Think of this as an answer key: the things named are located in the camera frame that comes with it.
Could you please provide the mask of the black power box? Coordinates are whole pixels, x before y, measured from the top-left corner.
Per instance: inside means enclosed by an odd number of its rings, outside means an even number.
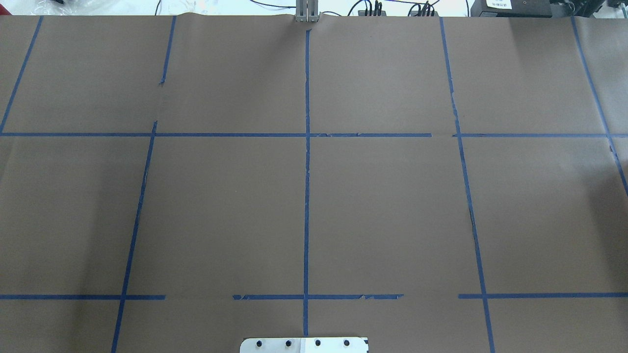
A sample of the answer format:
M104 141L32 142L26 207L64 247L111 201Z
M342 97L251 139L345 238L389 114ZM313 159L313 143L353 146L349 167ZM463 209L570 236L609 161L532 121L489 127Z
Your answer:
M551 18L549 0L475 0L471 17Z

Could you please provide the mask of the aluminium frame post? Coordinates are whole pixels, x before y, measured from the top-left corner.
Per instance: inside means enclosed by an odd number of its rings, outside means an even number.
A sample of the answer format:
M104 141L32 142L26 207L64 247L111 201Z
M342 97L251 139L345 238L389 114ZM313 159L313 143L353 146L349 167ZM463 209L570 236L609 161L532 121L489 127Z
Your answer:
M296 0L295 20L297 23L316 23L320 20L318 0Z

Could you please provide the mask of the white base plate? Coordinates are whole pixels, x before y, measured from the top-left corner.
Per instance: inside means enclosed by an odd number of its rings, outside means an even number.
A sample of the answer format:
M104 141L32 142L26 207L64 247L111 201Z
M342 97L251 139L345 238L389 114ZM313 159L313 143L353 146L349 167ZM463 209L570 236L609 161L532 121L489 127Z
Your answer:
M368 353L363 337L261 337L244 339L240 353Z

